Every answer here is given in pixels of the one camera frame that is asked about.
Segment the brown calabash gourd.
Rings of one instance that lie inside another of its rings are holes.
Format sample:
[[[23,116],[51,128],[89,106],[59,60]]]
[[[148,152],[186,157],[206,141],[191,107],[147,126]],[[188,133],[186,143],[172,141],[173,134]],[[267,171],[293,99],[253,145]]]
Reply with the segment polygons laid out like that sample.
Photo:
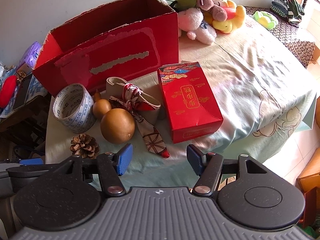
[[[93,115],[100,120],[103,137],[112,144],[123,144],[129,141],[135,132],[133,116],[122,108],[112,108],[111,103],[95,92]]]

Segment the brown pine cone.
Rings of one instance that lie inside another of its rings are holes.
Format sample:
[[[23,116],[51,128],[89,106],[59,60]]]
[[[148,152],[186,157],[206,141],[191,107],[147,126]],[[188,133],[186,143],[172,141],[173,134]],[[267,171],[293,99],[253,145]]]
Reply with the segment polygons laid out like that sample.
[[[95,159],[100,148],[94,137],[82,133],[71,140],[70,150],[72,155],[81,156],[83,159]]]

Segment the small red gift box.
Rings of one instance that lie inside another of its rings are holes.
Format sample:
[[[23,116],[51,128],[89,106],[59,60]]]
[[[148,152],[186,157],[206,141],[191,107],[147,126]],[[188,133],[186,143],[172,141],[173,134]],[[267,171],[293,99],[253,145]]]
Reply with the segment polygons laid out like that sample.
[[[165,65],[157,75],[173,143],[220,128],[223,116],[198,62]]]

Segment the printed tape roll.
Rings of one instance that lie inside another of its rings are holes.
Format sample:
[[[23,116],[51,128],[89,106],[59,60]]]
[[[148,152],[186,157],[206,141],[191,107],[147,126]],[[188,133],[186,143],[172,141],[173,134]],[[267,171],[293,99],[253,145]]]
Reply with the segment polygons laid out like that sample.
[[[53,103],[53,116],[73,133],[89,130],[95,123],[94,100],[80,83],[73,83],[62,89]]]

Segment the dark wooden side table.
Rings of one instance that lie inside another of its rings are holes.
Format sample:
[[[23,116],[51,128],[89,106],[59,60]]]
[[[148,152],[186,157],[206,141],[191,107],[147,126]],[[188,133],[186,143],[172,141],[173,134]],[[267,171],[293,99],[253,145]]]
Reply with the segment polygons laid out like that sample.
[[[29,157],[38,146],[44,153],[51,98],[36,96],[1,121],[1,160]]]

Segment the red glasses case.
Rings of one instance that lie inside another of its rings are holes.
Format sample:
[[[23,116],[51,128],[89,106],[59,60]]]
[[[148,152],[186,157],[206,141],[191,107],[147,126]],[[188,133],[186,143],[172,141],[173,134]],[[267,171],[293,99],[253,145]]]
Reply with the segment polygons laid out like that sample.
[[[17,76],[12,75],[6,78],[0,92],[0,107],[5,108],[12,98],[17,86]]]

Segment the black smartphone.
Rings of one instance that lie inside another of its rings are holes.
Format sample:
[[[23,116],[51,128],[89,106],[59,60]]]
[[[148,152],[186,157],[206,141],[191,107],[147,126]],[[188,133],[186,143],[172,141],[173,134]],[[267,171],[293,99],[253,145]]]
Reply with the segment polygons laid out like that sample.
[[[19,89],[17,91],[15,103],[13,105],[14,111],[25,105],[32,77],[33,77],[33,74],[29,74],[22,80],[19,86]]]

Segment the pale green bed sheet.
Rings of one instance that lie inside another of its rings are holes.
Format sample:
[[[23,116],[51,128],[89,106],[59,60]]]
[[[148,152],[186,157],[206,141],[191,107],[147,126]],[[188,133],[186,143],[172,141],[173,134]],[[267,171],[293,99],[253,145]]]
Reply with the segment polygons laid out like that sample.
[[[211,46],[183,34],[180,59],[198,61],[210,84],[224,121],[214,134],[173,144],[166,118],[157,120],[170,157],[147,151],[136,130],[129,143],[133,159],[121,180],[131,186],[192,187],[198,177],[186,158],[188,144],[227,159],[248,154],[263,163],[277,154],[299,127],[315,102],[314,79],[296,57],[268,30],[247,16],[231,34],[218,34]],[[76,134],[49,111],[45,160],[59,163],[70,157]]]

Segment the large red cardboard box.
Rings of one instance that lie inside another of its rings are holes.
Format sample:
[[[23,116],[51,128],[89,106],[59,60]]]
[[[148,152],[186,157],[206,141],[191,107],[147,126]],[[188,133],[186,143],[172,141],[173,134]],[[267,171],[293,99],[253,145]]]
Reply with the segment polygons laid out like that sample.
[[[33,75],[56,96],[73,83],[94,92],[108,77],[132,80],[178,61],[177,13],[159,0],[117,0],[52,29]]]

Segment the purple tissue pack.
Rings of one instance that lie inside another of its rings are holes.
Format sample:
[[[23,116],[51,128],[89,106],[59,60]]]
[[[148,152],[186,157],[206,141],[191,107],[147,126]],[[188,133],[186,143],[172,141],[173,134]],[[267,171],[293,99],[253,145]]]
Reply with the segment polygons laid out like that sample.
[[[20,59],[16,72],[24,72],[27,75],[30,74],[35,67],[40,50],[41,45],[39,42],[35,41],[32,43]]]

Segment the yellow duck plush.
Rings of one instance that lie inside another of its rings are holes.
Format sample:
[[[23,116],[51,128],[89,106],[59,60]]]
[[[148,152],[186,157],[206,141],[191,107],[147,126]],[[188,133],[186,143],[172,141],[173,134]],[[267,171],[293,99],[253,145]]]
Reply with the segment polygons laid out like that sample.
[[[246,17],[246,9],[231,0],[213,0],[214,6],[205,11],[204,20],[214,29],[231,34],[242,27]]]

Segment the brown patterned cloth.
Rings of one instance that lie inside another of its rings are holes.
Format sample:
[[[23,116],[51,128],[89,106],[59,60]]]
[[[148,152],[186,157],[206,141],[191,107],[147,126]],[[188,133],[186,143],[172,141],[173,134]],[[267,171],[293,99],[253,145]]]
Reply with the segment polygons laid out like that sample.
[[[278,24],[269,32],[283,43],[305,68],[308,67],[313,57],[315,42],[306,29],[301,25],[298,27],[290,25],[270,9],[250,6],[245,8],[250,16],[253,16],[256,11],[266,11],[274,15],[278,19]]]

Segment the green white small plush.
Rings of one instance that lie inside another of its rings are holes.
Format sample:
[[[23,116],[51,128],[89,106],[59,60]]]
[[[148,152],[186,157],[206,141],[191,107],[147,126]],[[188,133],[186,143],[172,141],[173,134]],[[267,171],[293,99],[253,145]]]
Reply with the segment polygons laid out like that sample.
[[[278,25],[278,19],[269,12],[256,11],[252,18],[267,30],[272,30]]]

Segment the pink pig plush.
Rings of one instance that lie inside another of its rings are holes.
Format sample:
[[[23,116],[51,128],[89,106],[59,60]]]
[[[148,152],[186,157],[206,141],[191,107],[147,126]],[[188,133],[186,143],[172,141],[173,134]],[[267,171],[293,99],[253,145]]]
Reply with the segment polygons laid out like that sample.
[[[196,0],[196,7],[201,9],[204,20],[209,24],[212,24],[213,20],[218,22],[227,20],[225,9],[215,4],[213,0]]]

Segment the green bug plush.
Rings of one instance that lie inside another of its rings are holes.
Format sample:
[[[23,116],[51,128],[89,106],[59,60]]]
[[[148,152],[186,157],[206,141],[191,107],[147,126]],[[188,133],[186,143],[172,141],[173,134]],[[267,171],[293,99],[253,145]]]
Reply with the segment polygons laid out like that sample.
[[[197,0],[174,0],[170,7],[174,9],[176,12],[184,11],[189,8],[196,7]]]

